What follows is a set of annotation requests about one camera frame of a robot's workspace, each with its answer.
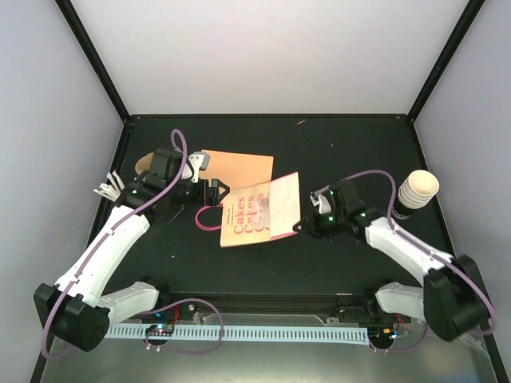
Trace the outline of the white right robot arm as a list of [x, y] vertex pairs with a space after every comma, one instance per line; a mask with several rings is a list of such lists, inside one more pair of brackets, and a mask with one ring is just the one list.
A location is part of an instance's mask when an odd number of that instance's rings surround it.
[[362, 303], [368, 319], [380, 322], [389, 314], [418, 319], [447, 342], [483, 322], [493, 323], [493, 307], [470, 257], [454, 257], [390, 223], [382, 211], [366, 207], [349, 180], [313, 191], [310, 200], [311, 211], [294, 225], [294, 231], [313, 238], [346, 233], [382, 252], [419, 284], [380, 286]]

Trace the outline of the cream cakes paper bag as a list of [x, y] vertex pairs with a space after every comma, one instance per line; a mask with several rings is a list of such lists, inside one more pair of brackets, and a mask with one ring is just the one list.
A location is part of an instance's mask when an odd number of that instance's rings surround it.
[[200, 215], [208, 206], [196, 213], [195, 224], [202, 231], [218, 231], [222, 248], [267, 243], [296, 235], [293, 227], [301, 219], [299, 173], [232, 189], [218, 207], [222, 209], [220, 225], [208, 227], [200, 222]]

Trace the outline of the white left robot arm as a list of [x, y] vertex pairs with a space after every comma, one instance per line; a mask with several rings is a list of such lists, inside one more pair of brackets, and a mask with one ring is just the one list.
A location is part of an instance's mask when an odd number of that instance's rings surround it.
[[103, 291], [152, 223], [174, 207], [186, 203], [212, 207], [227, 195], [229, 187], [220, 180], [200, 178], [210, 159], [206, 152], [161, 148], [142, 158], [148, 167], [130, 184], [116, 172], [108, 173], [95, 191], [114, 203], [106, 224], [68, 271], [52, 286], [42, 283], [34, 292], [45, 338], [53, 335], [90, 351], [126, 319], [147, 314], [163, 318], [170, 312], [168, 286], [150, 278], [110, 294]]

